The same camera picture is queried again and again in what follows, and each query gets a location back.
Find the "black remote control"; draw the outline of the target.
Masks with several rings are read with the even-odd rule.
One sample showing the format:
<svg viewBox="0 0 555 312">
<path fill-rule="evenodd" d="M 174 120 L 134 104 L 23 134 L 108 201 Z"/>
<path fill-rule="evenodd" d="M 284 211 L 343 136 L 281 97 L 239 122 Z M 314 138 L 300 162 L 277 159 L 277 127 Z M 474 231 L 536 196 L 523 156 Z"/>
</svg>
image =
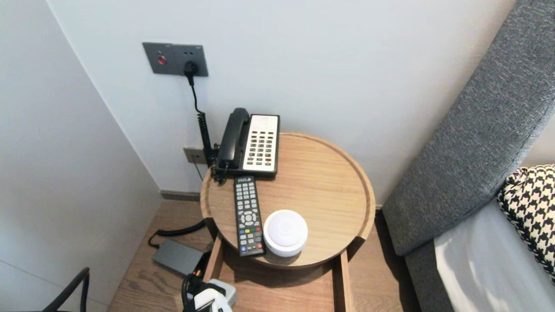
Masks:
<svg viewBox="0 0 555 312">
<path fill-rule="evenodd" d="M 235 178 L 233 190 L 239 255 L 262 256 L 266 249 L 255 176 Z"/>
</svg>

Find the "white round lidded box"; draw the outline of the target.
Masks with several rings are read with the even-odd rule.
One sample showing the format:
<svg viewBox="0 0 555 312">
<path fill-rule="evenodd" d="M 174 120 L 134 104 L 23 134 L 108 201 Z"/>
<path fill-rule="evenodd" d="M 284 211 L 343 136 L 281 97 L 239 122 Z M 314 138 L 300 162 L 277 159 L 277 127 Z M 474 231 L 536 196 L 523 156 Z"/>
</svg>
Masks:
<svg viewBox="0 0 555 312">
<path fill-rule="evenodd" d="M 308 241 L 308 225 L 299 213 L 287 209 L 274 211 L 262 228 L 264 241 L 278 257 L 294 257 Z"/>
</svg>

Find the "curved front wooden drawer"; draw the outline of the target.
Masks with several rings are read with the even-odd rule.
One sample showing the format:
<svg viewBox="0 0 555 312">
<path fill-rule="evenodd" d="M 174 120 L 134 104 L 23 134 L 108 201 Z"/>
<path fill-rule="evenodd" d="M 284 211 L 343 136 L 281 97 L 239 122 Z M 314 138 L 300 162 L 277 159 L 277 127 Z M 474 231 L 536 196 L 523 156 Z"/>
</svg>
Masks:
<svg viewBox="0 0 555 312">
<path fill-rule="evenodd" d="M 355 312 L 347 252 L 323 265 L 282 270 L 238 257 L 218 235 L 204 279 L 234 286 L 238 312 Z"/>
</svg>

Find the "black and white desk telephone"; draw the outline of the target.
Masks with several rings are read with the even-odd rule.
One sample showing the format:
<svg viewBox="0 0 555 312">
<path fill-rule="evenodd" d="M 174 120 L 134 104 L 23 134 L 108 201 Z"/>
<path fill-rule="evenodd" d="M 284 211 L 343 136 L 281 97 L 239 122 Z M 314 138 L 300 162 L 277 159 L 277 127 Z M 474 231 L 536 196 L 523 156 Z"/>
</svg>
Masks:
<svg viewBox="0 0 555 312">
<path fill-rule="evenodd" d="M 279 162 L 280 116 L 248 114 L 248 122 L 242 129 L 240 166 L 237 169 L 218 168 L 215 162 L 214 170 L 224 176 L 274 177 Z"/>
</svg>

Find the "black telephone handset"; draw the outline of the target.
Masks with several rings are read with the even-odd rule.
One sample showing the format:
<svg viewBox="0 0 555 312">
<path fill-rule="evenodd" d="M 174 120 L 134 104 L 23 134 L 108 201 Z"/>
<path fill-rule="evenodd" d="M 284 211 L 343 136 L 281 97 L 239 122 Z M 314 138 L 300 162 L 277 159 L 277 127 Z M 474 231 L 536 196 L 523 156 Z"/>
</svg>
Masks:
<svg viewBox="0 0 555 312">
<path fill-rule="evenodd" d="M 248 117 L 245 108 L 236 108 L 230 114 L 216 160 L 218 168 L 237 169 L 240 166 L 243 154 L 242 131 Z"/>
</svg>

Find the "round wooden side table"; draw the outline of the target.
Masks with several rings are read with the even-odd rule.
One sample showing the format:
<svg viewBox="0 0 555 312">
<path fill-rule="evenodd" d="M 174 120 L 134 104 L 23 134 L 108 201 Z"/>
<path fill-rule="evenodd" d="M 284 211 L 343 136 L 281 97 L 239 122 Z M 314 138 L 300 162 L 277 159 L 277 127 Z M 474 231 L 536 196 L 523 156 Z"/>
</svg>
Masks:
<svg viewBox="0 0 555 312">
<path fill-rule="evenodd" d="M 278 269 L 318 266 L 340 255 L 359 238 L 366 240 L 373 225 L 376 201 L 361 166 L 337 145 L 305 133 L 282 132 L 274 179 L 257 179 L 260 213 L 289 209 L 308 226 L 307 244 L 293 257 L 270 251 L 252 257 Z"/>
</svg>

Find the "grey skirting board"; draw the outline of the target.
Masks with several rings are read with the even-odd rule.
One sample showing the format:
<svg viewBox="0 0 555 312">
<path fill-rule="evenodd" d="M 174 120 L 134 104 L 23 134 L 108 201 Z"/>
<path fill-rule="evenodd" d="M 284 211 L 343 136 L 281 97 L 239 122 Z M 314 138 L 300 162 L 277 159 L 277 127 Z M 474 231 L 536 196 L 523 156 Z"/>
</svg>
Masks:
<svg viewBox="0 0 555 312">
<path fill-rule="evenodd" d="M 180 200 L 187 202 L 200 202 L 200 193 L 160 190 L 160 195 L 165 200 Z"/>
</svg>

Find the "black power plug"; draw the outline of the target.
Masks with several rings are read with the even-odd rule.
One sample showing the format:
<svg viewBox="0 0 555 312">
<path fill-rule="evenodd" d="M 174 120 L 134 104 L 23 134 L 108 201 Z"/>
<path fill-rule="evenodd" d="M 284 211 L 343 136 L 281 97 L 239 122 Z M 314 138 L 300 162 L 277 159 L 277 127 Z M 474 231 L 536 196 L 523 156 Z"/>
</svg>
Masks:
<svg viewBox="0 0 555 312">
<path fill-rule="evenodd" d="M 183 75 L 187 78 L 191 87 L 194 87 L 194 77 L 198 73 L 198 65 L 193 61 L 187 61 L 183 67 Z"/>
</svg>

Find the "grey power adapter brick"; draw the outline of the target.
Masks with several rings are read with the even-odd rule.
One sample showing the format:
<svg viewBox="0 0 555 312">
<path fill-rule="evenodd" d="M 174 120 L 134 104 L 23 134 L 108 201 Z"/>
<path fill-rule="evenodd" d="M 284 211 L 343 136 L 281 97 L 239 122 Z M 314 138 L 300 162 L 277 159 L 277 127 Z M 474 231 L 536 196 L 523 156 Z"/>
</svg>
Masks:
<svg viewBox="0 0 555 312">
<path fill-rule="evenodd" d="M 187 275 L 196 270 L 204 252 L 167 239 L 161 243 L 153 256 L 153 261 L 175 273 Z"/>
</svg>

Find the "white left wrist end plate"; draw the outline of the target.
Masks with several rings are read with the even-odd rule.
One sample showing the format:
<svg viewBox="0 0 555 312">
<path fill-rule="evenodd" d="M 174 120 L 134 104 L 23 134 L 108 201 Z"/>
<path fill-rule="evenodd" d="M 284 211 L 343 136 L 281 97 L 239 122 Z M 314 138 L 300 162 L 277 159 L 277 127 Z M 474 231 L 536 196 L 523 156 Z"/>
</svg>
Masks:
<svg viewBox="0 0 555 312">
<path fill-rule="evenodd" d="M 194 297 L 195 312 L 233 312 L 227 298 L 218 290 L 208 288 Z"/>
</svg>

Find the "grey upholstered headboard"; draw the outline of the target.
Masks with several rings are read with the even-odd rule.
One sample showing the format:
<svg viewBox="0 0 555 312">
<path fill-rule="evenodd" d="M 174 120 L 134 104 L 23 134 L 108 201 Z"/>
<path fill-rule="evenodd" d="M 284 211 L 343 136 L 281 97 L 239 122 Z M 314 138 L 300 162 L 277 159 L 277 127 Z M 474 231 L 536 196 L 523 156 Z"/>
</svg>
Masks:
<svg viewBox="0 0 555 312">
<path fill-rule="evenodd" d="M 555 113 L 555 0 L 516 0 L 382 210 L 407 255 L 488 203 Z"/>
</svg>

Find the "black white houndstooth pillow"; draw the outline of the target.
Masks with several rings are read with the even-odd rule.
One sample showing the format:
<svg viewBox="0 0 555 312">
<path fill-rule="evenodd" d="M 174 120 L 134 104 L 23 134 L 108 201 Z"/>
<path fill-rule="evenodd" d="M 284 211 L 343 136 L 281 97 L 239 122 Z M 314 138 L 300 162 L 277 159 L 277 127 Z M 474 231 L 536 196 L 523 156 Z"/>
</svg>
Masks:
<svg viewBox="0 0 555 312">
<path fill-rule="evenodd" d="M 555 287 L 555 164 L 516 169 L 497 203 Z"/>
</svg>

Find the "grey wall power socket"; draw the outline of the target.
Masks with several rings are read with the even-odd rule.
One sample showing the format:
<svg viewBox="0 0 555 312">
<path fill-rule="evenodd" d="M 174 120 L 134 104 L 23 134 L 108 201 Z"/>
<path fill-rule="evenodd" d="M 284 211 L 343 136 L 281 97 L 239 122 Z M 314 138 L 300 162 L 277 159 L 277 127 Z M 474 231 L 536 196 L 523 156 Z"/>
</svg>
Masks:
<svg viewBox="0 0 555 312">
<path fill-rule="evenodd" d="M 178 75 L 184 76 L 184 68 L 186 62 L 194 62 L 198 67 L 196 76 L 208 77 L 208 67 L 206 56 L 202 45 L 198 44 L 173 44 L 172 50 L 176 65 L 178 67 Z"/>
</svg>

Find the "grey switch plate red button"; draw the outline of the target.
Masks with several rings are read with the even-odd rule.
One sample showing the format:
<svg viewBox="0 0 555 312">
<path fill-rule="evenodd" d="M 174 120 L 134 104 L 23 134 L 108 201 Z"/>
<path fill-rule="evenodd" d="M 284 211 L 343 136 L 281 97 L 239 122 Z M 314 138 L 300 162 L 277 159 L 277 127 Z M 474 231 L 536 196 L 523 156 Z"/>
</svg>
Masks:
<svg viewBox="0 0 555 312">
<path fill-rule="evenodd" d="M 142 46 L 153 73 L 178 75 L 172 43 L 143 42 Z"/>
</svg>

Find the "grey fabric bed frame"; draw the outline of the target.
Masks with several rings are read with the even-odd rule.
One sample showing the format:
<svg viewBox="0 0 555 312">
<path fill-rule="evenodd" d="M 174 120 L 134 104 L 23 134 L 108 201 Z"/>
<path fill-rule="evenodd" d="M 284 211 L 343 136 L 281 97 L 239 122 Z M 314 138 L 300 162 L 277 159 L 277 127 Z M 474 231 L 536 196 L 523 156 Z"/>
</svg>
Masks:
<svg viewBox="0 0 555 312">
<path fill-rule="evenodd" d="M 454 312 L 437 269 L 434 241 L 404 256 L 422 312 Z"/>
</svg>

